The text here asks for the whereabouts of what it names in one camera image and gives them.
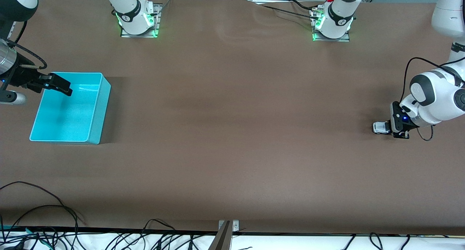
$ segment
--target blue bin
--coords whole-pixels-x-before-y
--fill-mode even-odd
[[[100,143],[110,83],[102,73],[54,72],[71,82],[71,96],[45,90],[29,139],[55,144]]]

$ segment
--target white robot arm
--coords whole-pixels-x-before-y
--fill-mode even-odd
[[[139,35],[154,26],[148,15],[153,13],[153,2],[147,0],[110,0],[121,27],[132,35]]]
[[[319,5],[324,16],[316,24],[315,29],[330,39],[341,38],[349,29],[353,21],[355,10],[362,0],[334,0]]]
[[[410,81],[410,93],[391,104],[391,119],[375,122],[373,132],[409,138],[409,130],[438,124],[465,114],[464,0],[438,0],[432,26],[454,39],[447,63],[418,74]]]

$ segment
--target brown table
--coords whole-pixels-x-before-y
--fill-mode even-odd
[[[108,0],[40,0],[20,43],[47,72],[108,78],[102,144],[30,142],[40,95],[22,90],[28,104],[0,106],[1,183],[42,185],[91,227],[233,218],[246,231],[463,234],[465,117],[431,142],[371,132],[409,58],[447,59],[433,8],[362,4],[351,42],[325,43],[307,19],[245,0],[172,0],[159,38],[122,39]],[[409,78],[429,68],[414,63]],[[19,185],[0,210],[12,222],[44,203]],[[22,224],[73,222],[49,210]]]

